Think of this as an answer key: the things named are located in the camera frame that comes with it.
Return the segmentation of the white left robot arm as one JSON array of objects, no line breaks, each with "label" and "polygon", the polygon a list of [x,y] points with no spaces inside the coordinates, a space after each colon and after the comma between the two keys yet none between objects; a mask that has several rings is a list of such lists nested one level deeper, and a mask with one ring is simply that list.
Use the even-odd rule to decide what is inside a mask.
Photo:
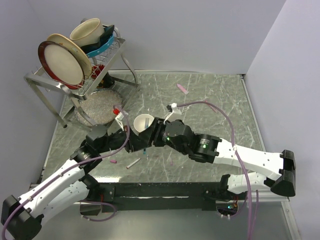
[{"label": "white left robot arm", "polygon": [[7,197],[2,204],[1,232],[15,240],[31,240],[45,222],[76,202],[88,202],[103,195],[98,181],[89,173],[103,159],[125,149],[128,153],[148,148],[154,140],[150,128],[135,134],[129,126],[108,134],[104,125],[94,126],[80,147],[50,177],[16,198]]}]

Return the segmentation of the blue pen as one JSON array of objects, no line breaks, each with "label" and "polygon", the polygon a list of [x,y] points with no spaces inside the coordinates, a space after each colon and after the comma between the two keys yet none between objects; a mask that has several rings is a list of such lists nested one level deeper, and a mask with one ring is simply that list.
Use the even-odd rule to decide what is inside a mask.
[{"label": "blue pen", "polygon": [[[145,118],[145,122],[144,122],[144,129],[146,130],[149,127],[149,118]],[[144,148],[143,149],[143,154],[146,155],[147,154],[147,149]]]}]

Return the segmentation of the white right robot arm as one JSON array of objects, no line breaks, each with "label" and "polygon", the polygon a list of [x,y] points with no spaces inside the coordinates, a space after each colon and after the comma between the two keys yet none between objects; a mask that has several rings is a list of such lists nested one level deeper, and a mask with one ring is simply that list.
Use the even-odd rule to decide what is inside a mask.
[{"label": "white right robot arm", "polygon": [[296,195],[296,161],[290,150],[266,152],[232,144],[213,135],[194,133],[180,119],[169,122],[141,114],[133,126],[139,137],[155,147],[168,146],[198,163],[242,168],[243,174],[221,177],[219,195],[230,199],[246,191],[270,190],[282,197]]}]

